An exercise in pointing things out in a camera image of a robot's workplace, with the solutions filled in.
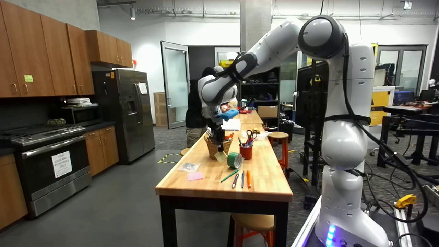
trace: desk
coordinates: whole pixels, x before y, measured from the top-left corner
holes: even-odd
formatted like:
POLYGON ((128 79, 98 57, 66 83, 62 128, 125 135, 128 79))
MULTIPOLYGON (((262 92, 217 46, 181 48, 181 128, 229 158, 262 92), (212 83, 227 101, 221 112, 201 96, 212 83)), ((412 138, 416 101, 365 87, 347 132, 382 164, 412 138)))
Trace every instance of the desk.
MULTIPOLYGON (((424 110, 419 107, 412 107, 412 106, 390 106, 383 109, 387 113, 394 114, 393 117, 385 117, 383 124, 382 124, 382 142, 387 143, 389 138, 389 131, 394 123, 397 123, 401 117, 416 117, 416 118, 434 118, 428 117, 428 114, 424 114, 424 110)), ((438 149, 438 132, 428 132, 427 129, 398 129, 397 133, 400 135, 417 135, 417 144, 415 153, 411 155, 413 158, 412 164, 420 165, 422 160, 424 158, 423 155, 423 149, 424 149, 424 140, 426 136, 434 136, 433 146, 431 146, 431 153, 430 153, 430 160, 437 157, 437 149, 438 149)), ((378 157, 378 166, 385 168, 385 150, 380 147, 379 150, 379 157, 378 157)))
MULTIPOLYGON (((240 114, 238 118, 242 121, 242 131, 264 131, 257 113, 240 114)), ((234 136, 231 151, 239 151, 239 136, 240 132, 234 136)), ((242 188, 239 179, 238 187, 232 190, 234 179, 220 183, 231 173, 228 165, 209 158, 203 138, 192 146, 155 187, 161 198, 165 247, 177 246, 176 209, 273 214, 276 247, 287 246, 288 203, 293 199, 293 191, 269 140, 254 143, 253 160, 243 161, 242 169, 251 172, 253 187, 242 188), (188 182, 187 173, 179 171, 187 162, 199 164, 198 172, 203 173, 205 179, 188 182)))

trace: wooden cabinet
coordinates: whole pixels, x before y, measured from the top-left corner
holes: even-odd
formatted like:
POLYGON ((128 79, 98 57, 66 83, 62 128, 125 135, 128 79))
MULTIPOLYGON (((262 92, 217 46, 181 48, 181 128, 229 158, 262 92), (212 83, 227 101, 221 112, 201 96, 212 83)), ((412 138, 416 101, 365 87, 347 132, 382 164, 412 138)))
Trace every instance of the wooden cabinet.
POLYGON ((0 157, 0 230, 28 214, 14 155, 0 157))
POLYGON ((94 95, 94 79, 91 61, 87 50, 85 31, 68 25, 68 35, 72 51, 73 70, 79 95, 94 95))
POLYGON ((42 22, 51 66, 51 76, 54 80, 55 96, 77 95, 68 26, 63 22, 43 15, 42 22))
POLYGON ((91 175, 96 176, 120 161, 114 127, 85 135, 91 175))
POLYGON ((18 95, 18 81, 0 2, 0 98, 18 95))
POLYGON ((55 95, 42 15, 7 2, 2 2, 2 9, 18 79, 14 92, 18 96, 55 95))
POLYGON ((132 68, 131 44, 99 31, 87 32, 88 53, 92 64, 132 68))

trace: oven handle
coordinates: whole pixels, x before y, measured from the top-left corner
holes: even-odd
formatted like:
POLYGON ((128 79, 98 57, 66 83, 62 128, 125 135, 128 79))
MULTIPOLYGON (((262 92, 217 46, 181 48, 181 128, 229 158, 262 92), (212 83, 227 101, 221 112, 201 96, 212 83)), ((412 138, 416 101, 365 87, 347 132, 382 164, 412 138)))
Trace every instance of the oven handle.
POLYGON ((65 142, 59 142, 59 143, 55 143, 55 144, 50 144, 50 146, 39 147, 39 149, 35 149, 35 150, 29 150, 26 153, 22 153, 22 160, 28 160, 28 158, 32 158, 32 157, 36 157, 36 155, 40 155, 40 154, 46 154, 46 153, 50 153, 50 151, 57 150, 57 149, 63 149, 63 147, 72 146, 74 143, 80 143, 83 140, 85 140, 84 135, 73 138, 73 139, 69 139, 69 140, 65 140, 65 142))

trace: stainless steel refrigerator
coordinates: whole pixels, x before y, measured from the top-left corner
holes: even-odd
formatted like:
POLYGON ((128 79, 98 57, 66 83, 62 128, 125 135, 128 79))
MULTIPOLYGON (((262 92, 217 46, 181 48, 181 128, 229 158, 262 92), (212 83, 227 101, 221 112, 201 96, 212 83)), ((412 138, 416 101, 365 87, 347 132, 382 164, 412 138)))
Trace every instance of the stainless steel refrigerator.
POLYGON ((94 72, 105 121, 116 123, 120 162, 129 165, 154 150, 149 79, 135 70, 94 72))

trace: stove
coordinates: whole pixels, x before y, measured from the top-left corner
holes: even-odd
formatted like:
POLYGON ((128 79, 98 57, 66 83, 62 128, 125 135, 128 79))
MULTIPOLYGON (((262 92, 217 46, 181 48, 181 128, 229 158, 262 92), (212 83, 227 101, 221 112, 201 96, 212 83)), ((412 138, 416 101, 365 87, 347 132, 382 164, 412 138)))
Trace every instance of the stove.
POLYGON ((15 147, 15 162, 32 217, 39 217, 91 184, 80 125, 37 125, 0 132, 15 147))
POLYGON ((83 131, 85 131, 85 128, 81 125, 36 125, 0 132, 0 143, 18 147, 29 147, 35 144, 50 143, 53 140, 68 138, 83 131))

